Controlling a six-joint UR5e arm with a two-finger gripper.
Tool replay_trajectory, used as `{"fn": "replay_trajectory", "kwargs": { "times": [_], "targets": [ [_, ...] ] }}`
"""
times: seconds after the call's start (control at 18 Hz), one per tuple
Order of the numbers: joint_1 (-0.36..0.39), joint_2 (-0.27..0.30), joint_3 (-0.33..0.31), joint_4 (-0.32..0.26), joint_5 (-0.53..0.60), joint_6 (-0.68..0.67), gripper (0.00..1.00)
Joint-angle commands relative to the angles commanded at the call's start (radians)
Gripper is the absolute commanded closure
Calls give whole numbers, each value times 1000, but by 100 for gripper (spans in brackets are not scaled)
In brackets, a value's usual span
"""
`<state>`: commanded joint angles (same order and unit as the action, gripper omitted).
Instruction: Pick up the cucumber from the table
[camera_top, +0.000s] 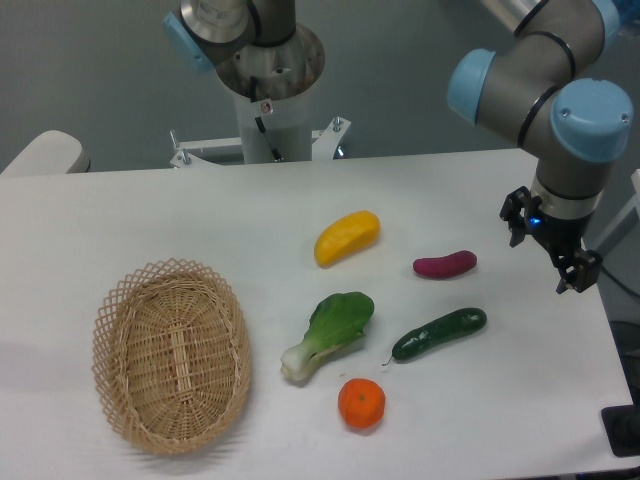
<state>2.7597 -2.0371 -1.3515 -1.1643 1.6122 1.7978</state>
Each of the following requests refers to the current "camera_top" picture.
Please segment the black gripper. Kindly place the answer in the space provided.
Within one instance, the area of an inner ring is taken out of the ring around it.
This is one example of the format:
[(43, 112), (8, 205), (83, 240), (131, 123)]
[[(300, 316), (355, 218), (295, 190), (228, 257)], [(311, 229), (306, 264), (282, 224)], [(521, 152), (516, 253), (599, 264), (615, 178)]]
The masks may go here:
[(556, 218), (541, 209), (538, 196), (521, 186), (506, 196), (499, 216), (507, 223), (510, 247), (532, 236), (547, 252), (560, 275), (558, 294), (567, 290), (582, 293), (597, 282), (602, 256), (582, 247), (591, 213), (579, 218)]

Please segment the grey robot base joint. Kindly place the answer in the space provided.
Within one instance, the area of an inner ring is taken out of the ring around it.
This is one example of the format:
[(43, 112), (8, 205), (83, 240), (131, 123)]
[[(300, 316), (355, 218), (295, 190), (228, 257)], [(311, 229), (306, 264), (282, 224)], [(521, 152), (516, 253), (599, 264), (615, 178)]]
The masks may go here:
[(190, 68), (215, 71), (252, 102), (296, 97), (324, 71), (324, 47), (294, 1), (181, 1), (163, 27)]

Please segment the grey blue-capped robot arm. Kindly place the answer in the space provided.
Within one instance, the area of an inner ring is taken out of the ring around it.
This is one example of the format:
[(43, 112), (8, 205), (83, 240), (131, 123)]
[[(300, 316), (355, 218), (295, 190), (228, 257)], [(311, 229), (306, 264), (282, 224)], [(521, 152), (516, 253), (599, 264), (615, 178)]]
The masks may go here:
[(512, 245), (533, 238), (557, 269), (560, 291), (582, 292), (602, 258), (582, 244), (613, 163), (624, 153), (634, 108), (616, 84), (583, 76), (636, 21), (635, 1), (490, 1), (510, 29), (505, 54), (469, 52), (448, 85), (450, 108), (535, 157), (530, 186), (508, 194), (500, 216)]

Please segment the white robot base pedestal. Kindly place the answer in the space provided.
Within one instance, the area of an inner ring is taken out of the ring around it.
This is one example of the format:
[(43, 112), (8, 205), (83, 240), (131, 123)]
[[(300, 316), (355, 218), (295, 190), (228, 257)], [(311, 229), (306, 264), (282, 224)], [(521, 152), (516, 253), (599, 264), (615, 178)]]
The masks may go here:
[(237, 137), (180, 141), (170, 132), (173, 168), (206, 165), (330, 161), (342, 158), (343, 139), (351, 121), (337, 115), (319, 130), (312, 128), (311, 95), (256, 102), (232, 95), (239, 128)]

